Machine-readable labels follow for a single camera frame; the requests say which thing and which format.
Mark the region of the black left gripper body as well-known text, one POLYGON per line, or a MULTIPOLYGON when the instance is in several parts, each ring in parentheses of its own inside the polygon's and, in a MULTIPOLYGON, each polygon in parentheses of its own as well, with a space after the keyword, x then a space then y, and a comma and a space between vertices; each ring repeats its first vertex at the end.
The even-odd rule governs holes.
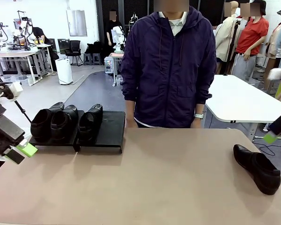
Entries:
POLYGON ((24 130, 4 116, 6 109, 0 104, 0 156, 11 146, 16 147, 24 139, 24 130))

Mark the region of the person's right hand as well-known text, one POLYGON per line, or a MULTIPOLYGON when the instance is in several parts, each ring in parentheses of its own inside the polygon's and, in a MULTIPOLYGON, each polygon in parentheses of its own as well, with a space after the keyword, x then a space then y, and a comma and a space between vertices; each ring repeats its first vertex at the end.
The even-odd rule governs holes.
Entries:
POLYGON ((136 123, 133 116, 128 115, 126 117, 126 127, 127 128, 138 128, 138 124, 136 123))

